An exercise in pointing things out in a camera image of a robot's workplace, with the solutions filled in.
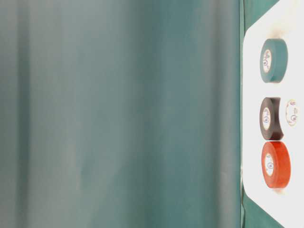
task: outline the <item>teal backdrop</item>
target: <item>teal backdrop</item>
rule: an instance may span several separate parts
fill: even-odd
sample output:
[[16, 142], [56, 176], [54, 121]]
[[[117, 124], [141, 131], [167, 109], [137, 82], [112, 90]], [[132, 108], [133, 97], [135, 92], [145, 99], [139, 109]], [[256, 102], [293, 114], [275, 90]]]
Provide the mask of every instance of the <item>teal backdrop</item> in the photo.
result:
[[238, 0], [0, 1], [0, 226], [240, 226]]

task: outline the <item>white surface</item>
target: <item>white surface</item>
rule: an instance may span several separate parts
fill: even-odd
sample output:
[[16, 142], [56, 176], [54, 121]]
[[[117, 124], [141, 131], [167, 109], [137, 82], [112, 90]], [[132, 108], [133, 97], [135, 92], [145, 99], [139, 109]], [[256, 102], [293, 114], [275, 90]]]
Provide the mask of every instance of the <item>white surface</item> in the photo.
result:
[[[246, 33], [243, 49], [243, 183], [246, 194], [286, 228], [304, 228], [304, 117], [287, 123], [286, 106], [294, 99], [304, 104], [304, 1], [280, 0]], [[264, 83], [260, 54], [268, 38], [282, 38], [288, 49], [287, 71], [281, 83]], [[267, 187], [261, 154], [266, 140], [259, 125], [260, 106], [265, 97], [281, 97], [280, 124], [291, 160], [291, 178], [286, 188]]]

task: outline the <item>tape label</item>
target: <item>tape label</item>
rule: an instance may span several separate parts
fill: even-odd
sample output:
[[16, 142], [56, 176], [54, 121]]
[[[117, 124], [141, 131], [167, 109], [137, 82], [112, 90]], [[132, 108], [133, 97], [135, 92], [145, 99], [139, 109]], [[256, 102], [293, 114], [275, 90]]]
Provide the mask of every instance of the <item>tape label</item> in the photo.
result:
[[263, 70], [265, 73], [268, 73], [270, 71], [271, 59], [271, 51], [267, 49], [263, 54]]
[[269, 129], [270, 122], [271, 122], [269, 108], [267, 108], [267, 107], [264, 108], [262, 118], [263, 118], [263, 127], [267, 131]]
[[266, 154], [266, 157], [265, 157], [265, 170], [267, 172], [267, 175], [268, 176], [271, 176], [272, 173], [274, 172], [274, 161], [271, 157], [271, 155], [268, 153]]
[[295, 100], [290, 100], [286, 106], [286, 121], [290, 126], [294, 126], [299, 116], [299, 109]]

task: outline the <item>red tape roll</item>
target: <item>red tape roll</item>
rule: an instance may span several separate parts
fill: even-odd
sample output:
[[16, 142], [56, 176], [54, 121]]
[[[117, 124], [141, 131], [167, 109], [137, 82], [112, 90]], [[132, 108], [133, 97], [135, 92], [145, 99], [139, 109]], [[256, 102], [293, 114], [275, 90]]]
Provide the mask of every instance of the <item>red tape roll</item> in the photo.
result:
[[290, 179], [290, 159], [282, 142], [266, 142], [262, 152], [262, 170], [268, 187], [285, 188]]

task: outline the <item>tape roll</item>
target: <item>tape roll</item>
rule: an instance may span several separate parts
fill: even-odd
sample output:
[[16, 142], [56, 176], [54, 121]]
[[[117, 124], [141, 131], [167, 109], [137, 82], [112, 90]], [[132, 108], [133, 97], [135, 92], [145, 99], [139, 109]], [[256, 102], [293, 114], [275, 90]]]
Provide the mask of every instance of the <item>tape roll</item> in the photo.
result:
[[270, 188], [285, 188], [290, 179], [291, 166], [288, 150], [284, 143], [266, 142], [262, 151], [262, 171]]
[[287, 45], [282, 39], [267, 39], [260, 57], [260, 72], [264, 82], [279, 83], [287, 68]]
[[301, 98], [299, 96], [286, 96], [281, 97], [280, 100], [280, 126], [285, 135], [288, 137], [294, 137], [297, 133], [302, 135], [300, 132], [303, 129], [301, 126]]
[[260, 129], [266, 140], [280, 140], [284, 134], [279, 120], [279, 97], [264, 98], [260, 108]]

